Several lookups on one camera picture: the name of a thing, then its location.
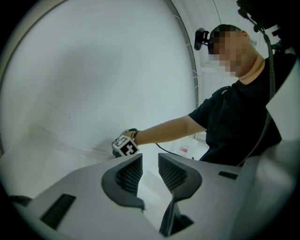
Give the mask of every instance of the black slot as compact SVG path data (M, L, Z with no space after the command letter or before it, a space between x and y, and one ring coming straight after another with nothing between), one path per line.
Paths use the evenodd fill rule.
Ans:
M40 218L41 221L49 227L56 229L75 199L76 197L72 195L61 195L50 209Z
M236 178L238 177L238 174L236 174L236 173L225 172L225 171L220 171L219 175L223 176L223 177L226 177L226 178L233 179L233 180L236 180Z

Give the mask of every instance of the white curved wall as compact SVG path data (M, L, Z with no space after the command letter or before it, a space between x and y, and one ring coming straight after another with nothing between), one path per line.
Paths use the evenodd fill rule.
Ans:
M61 4L22 40L3 81L5 150L30 124L78 148L106 150L124 129L195 105L190 56L163 0Z

